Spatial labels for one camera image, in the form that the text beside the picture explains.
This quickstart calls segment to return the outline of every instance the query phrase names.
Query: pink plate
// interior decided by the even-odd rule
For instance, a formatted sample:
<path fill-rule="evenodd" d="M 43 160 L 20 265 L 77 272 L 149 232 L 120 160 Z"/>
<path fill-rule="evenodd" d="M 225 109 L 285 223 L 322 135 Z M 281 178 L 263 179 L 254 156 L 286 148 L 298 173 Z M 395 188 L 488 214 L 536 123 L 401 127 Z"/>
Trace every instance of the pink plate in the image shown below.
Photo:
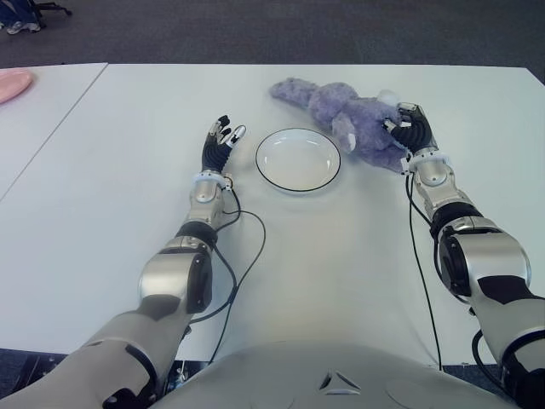
<path fill-rule="evenodd" d="M 0 72 L 0 104 L 16 97 L 31 83 L 32 74 L 28 70 L 16 68 Z"/>

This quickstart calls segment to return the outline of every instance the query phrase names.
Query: black joint cover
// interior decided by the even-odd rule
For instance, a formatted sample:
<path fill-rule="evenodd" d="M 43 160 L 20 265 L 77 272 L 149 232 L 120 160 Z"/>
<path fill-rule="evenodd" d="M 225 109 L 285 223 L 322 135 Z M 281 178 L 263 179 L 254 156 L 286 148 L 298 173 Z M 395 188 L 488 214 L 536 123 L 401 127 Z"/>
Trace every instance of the black joint cover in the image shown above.
<path fill-rule="evenodd" d="M 517 300 L 545 299 L 534 296 L 526 286 L 526 281 L 514 275 L 491 275 L 477 282 L 483 294 L 503 305 Z"/>
<path fill-rule="evenodd" d="M 166 294 L 147 296 L 142 299 L 138 314 L 145 315 L 152 320 L 159 321 L 162 318 L 173 314 L 180 305 L 180 298 Z"/>
<path fill-rule="evenodd" d="M 445 226 L 445 224 L 465 216 L 482 217 L 480 212 L 469 203 L 454 202 L 439 207 L 433 214 L 432 226 L 429 229 L 429 233 L 434 239 L 437 239 L 439 232 Z"/>
<path fill-rule="evenodd" d="M 505 388 L 523 409 L 545 408 L 545 368 L 528 372 L 515 353 L 525 345 L 543 338 L 545 331 L 526 334 L 511 343 L 502 357 L 502 378 Z"/>
<path fill-rule="evenodd" d="M 125 351 L 144 366 L 149 381 L 137 395 L 128 388 L 119 389 L 102 403 L 103 409 L 145 409 L 153 402 L 153 396 L 157 395 L 157 374 L 151 361 L 132 345 L 127 345 Z"/>
<path fill-rule="evenodd" d="M 188 314 L 202 313 L 212 301 L 212 261 L 208 253 L 197 252 L 187 280 Z"/>
<path fill-rule="evenodd" d="M 468 265 L 463 249 L 455 236 L 444 234 L 439 244 L 441 279 L 449 291 L 459 296 L 471 296 Z"/>
<path fill-rule="evenodd" d="M 175 237 L 189 236 L 195 239 L 202 240 L 209 247 L 213 247 L 218 241 L 218 233 L 208 224 L 204 222 L 188 222 L 185 223 Z"/>

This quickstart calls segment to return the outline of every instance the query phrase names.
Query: triangular logo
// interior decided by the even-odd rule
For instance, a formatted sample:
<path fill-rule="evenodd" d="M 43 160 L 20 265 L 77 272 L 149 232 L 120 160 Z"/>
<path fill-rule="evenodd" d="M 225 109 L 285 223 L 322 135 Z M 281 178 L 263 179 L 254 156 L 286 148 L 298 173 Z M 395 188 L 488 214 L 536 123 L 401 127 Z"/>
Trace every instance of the triangular logo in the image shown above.
<path fill-rule="evenodd" d="M 361 388 L 346 375 L 338 371 L 329 371 L 319 390 L 323 391 L 325 395 L 359 395 Z"/>

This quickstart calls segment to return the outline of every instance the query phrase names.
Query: white plate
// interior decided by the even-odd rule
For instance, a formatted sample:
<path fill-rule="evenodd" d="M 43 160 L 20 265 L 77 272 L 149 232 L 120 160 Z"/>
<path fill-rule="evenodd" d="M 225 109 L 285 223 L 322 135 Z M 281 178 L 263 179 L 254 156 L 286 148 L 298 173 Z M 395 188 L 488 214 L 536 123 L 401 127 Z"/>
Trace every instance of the white plate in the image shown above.
<path fill-rule="evenodd" d="M 341 168 L 341 155 L 313 130 L 280 130 L 265 138 L 255 153 L 257 169 L 276 187 L 310 192 L 327 185 Z"/>

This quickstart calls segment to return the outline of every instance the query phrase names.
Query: blue object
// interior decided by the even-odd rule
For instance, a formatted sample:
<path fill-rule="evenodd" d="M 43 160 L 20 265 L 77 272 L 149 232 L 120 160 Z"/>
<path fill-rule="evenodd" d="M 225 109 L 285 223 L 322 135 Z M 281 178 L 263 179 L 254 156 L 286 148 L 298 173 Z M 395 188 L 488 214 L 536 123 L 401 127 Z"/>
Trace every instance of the blue object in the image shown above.
<path fill-rule="evenodd" d="M 32 11 L 31 5 L 26 0 L 9 0 L 14 6 L 13 11 L 6 3 L 0 0 L 0 22 L 6 27 L 11 27 L 17 21 L 26 23 L 37 23 L 37 18 Z"/>

